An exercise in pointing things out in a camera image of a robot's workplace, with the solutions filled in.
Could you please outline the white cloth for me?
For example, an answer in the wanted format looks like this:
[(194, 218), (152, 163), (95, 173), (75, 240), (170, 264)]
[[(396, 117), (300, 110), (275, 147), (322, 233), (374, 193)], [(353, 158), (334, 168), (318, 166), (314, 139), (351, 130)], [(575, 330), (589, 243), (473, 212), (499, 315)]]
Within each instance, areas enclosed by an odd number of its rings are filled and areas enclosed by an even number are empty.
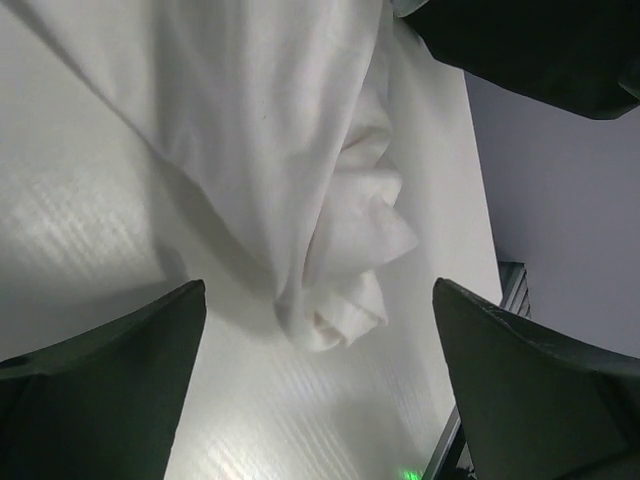
[(8, 1), (204, 193), (311, 351), (384, 325), (378, 267), (416, 245), (386, 156), (388, 1)]

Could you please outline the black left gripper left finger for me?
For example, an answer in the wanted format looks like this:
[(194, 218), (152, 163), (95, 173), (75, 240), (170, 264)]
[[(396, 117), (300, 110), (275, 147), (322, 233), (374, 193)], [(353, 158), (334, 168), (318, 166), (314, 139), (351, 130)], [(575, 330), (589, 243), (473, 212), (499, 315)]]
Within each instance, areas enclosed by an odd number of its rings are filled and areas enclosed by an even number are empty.
[(205, 284), (189, 281), (3, 361), (2, 478), (163, 478), (205, 319)]

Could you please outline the black cloth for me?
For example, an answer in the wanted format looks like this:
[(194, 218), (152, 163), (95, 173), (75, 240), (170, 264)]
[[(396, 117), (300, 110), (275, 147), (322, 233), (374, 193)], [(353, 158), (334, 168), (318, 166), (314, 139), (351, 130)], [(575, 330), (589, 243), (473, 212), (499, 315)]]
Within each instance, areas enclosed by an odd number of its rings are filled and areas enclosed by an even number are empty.
[(432, 56), (594, 120), (639, 105), (639, 4), (627, 0), (395, 1)]

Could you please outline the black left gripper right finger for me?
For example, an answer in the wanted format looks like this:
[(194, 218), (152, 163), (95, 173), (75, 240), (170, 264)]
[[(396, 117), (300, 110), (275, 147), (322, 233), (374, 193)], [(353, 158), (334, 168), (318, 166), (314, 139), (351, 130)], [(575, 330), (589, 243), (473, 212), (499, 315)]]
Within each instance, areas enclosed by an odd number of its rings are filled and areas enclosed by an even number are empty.
[(480, 479), (636, 479), (639, 361), (440, 278), (433, 308)]

